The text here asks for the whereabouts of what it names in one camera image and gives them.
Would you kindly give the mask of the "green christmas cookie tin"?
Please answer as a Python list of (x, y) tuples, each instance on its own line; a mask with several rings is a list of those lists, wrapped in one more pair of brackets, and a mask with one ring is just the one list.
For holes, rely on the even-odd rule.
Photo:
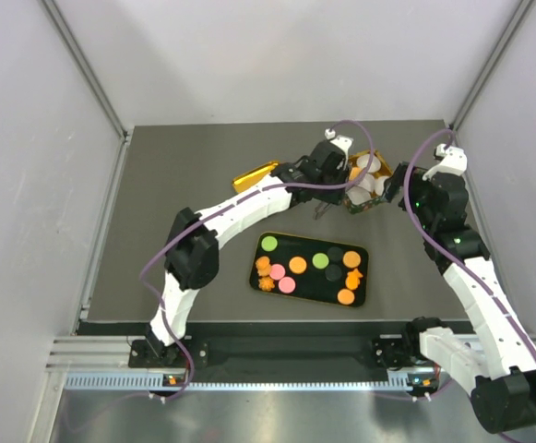
[[(370, 157), (370, 151), (365, 150), (350, 157), (350, 181), (357, 178)], [(378, 204), (383, 203), (381, 199), (385, 189), (385, 182), (393, 174), (392, 169), (387, 164), (384, 157), (378, 150), (375, 150), (373, 160), (365, 178), (356, 186), (346, 191), (343, 205), (350, 214), (358, 214), (367, 211)]]

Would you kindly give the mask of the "orange fish cookie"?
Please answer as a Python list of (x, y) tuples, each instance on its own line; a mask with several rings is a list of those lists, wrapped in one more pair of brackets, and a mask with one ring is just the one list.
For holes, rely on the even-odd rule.
[(359, 269), (352, 269), (347, 273), (347, 277), (345, 279), (346, 288), (350, 291), (357, 290), (361, 284), (362, 278), (363, 274), (360, 272)]

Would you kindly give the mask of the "pink round cookie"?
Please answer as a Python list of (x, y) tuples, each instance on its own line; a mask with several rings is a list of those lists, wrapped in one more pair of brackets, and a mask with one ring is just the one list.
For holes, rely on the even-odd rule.
[(294, 278), (285, 276), (278, 281), (278, 288), (281, 293), (290, 294), (294, 292), (296, 282)]
[(286, 269), (281, 264), (272, 264), (269, 277), (274, 281), (279, 281), (286, 276)]

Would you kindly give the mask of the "gold tin lid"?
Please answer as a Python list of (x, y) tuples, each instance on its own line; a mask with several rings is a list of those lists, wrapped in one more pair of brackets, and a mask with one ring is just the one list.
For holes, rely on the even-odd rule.
[(251, 186), (258, 184), (266, 175), (269, 175), (277, 166), (278, 162), (272, 161), (257, 166), (251, 171), (245, 172), (232, 180), (232, 188), (237, 194), (243, 193)]

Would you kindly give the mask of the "green round cookie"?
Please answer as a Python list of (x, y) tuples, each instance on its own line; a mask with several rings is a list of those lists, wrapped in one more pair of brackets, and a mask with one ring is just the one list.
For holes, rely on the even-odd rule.
[(312, 264), (316, 269), (325, 269), (329, 265), (329, 257), (326, 253), (316, 253), (312, 257)]
[(278, 239), (273, 235), (266, 235), (261, 239), (260, 245), (264, 251), (271, 252), (278, 247)]

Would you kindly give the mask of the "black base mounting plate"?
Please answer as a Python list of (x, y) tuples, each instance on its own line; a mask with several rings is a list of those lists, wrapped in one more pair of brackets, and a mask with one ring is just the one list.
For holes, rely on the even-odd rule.
[(399, 336), (384, 338), (356, 334), (256, 334), (198, 333), (182, 343), (163, 347), (151, 337), (136, 340), (129, 357), (131, 368), (187, 368), (191, 357), (197, 378), (284, 379), (323, 377), (327, 374), (373, 377), (384, 371), (428, 366), (411, 354)]

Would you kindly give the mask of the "white paper cupcake liner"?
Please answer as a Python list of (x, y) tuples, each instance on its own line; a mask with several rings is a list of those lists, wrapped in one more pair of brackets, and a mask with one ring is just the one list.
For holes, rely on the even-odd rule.
[(360, 206), (372, 198), (369, 192), (358, 186), (348, 189), (346, 192), (346, 196), (350, 203), (355, 206)]
[(387, 188), (387, 181), (391, 179), (391, 176), (379, 176), (375, 179), (375, 194), (379, 197), (382, 197)]
[(373, 193), (375, 191), (375, 178), (371, 174), (366, 174), (357, 186), (369, 193)]
[(356, 160), (356, 166), (368, 174), (375, 174), (381, 169), (381, 161), (374, 155), (365, 154)]

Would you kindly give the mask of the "metal tongs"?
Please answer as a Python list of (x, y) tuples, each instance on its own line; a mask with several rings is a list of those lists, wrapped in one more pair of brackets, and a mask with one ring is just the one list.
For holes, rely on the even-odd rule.
[(315, 208), (313, 219), (315, 221), (320, 220), (329, 210), (334, 207), (332, 203), (329, 202), (319, 202)]

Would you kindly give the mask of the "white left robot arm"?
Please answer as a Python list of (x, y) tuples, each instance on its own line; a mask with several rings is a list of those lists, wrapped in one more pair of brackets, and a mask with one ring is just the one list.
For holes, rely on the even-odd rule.
[(312, 152), (275, 169), (245, 191), (218, 205), (193, 211), (186, 207), (173, 220), (166, 245), (145, 265), (162, 263), (163, 290), (155, 292), (158, 309), (146, 333), (149, 354), (160, 365), (181, 357), (186, 321), (200, 289), (220, 269), (220, 250), (235, 236), (266, 218), (311, 200), (339, 204), (349, 182), (353, 140), (332, 129)]

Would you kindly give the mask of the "black sandwich cookie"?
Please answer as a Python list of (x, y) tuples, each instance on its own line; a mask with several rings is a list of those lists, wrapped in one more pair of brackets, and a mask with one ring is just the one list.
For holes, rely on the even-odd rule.
[(328, 249), (327, 255), (330, 261), (341, 262), (344, 256), (344, 250), (337, 246), (332, 246)]
[(342, 269), (338, 265), (330, 264), (325, 269), (328, 281), (339, 281), (342, 277)]

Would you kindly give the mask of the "black gold-rimmed tray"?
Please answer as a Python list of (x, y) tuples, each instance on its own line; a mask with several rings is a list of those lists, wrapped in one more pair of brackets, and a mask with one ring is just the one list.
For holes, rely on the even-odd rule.
[[(261, 239), (266, 235), (273, 235), (278, 239), (278, 247), (271, 252), (264, 251), (260, 245)], [(361, 255), (362, 262), (359, 269), (363, 274), (361, 284), (357, 290), (353, 291), (355, 301), (351, 305), (342, 305), (337, 300), (337, 294), (341, 289), (346, 288), (345, 279), (347, 273), (352, 269), (347, 268), (343, 262), (329, 261), (330, 264), (338, 265), (342, 269), (342, 277), (339, 281), (328, 281), (325, 275), (325, 269), (316, 269), (312, 264), (314, 254), (322, 252), (327, 253), (332, 246), (340, 247), (347, 251), (356, 251)], [(293, 293), (281, 293), (278, 288), (278, 281), (275, 281), (275, 288), (271, 292), (263, 292), (258, 289), (258, 280), (255, 262), (259, 257), (267, 256), (272, 264), (281, 264), (286, 269), (286, 276), (294, 278), (296, 288)], [(303, 274), (297, 275), (290, 271), (289, 261), (293, 257), (303, 257), (307, 262), (307, 269)], [(261, 293), (287, 296), (295, 299), (312, 301), (326, 305), (339, 305), (348, 308), (358, 308), (366, 300), (367, 294), (367, 276), (369, 265), (369, 253), (359, 245), (350, 245), (339, 242), (332, 242), (322, 239), (303, 237), (289, 233), (266, 232), (262, 233), (256, 244), (256, 250), (253, 255), (252, 265), (249, 272), (250, 287)]]

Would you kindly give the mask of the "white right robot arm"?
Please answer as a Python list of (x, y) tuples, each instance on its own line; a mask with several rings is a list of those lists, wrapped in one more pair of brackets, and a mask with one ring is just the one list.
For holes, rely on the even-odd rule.
[(384, 184), (384, 200), (403, 195), (427, 256), (457, 296), (482, 346), (479, 352), (438, 318), (406, 324), (402, 351), (414, 365), (440, 366), (468, 395), (477, 420), (490, 434), (536, 425), (536, 345), (500, 285), (491, 253), (467, 223), (469, 193), (463, 149), (435, 148), (429, 169), (402, 163)]

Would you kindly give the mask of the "orange star cookie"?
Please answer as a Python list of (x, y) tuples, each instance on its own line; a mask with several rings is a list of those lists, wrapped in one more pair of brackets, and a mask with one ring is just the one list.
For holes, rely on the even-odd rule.
[(275, 288), (275, 281), (270, 276), (261, 277), (258, 280), (258, 289), (263, 292), (271, 292)]

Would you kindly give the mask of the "orange round cookie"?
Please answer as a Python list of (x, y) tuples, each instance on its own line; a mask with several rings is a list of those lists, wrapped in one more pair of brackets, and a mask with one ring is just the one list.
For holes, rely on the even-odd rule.
[(355, 301), (355, 295), (353, 291), (344, 288), (338, 292), (337, 300), (342, 305), (351, 305)]
[(303, 257), (293, 257), (289, 261), (289, 269), (294, 274), (303, 274), (307, 269), (307, 262)]
[(353, 167), (350, 172), (349, 180), (353, 181), (361, 173), (362, 169), (359, 167)]
[(347, 251), (342, 257), (343, 264), (349, 269), (358, 268), (362, 262), (361, 255), (356, 251)]

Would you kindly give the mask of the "orange swirl cookie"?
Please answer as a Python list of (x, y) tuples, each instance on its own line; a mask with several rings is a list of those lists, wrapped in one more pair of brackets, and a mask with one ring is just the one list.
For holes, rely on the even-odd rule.
[(258, 269), (263, 269), (263, 268), (266, 268), (266, 267), (271, 267), (271, 262), (270, 262), (269, 257), (267, 257), (267, 256), (263, 256), (263, 257), (259, 257), (259, 258), (256, 260), (255, 265), (256, 265), (256, 271), (257, 271)]
[(257, 275), (260, 278), (268, 277), (270, 273), (271, 273), (271, 267), (266, 267), (266, 268), (257, 270)]

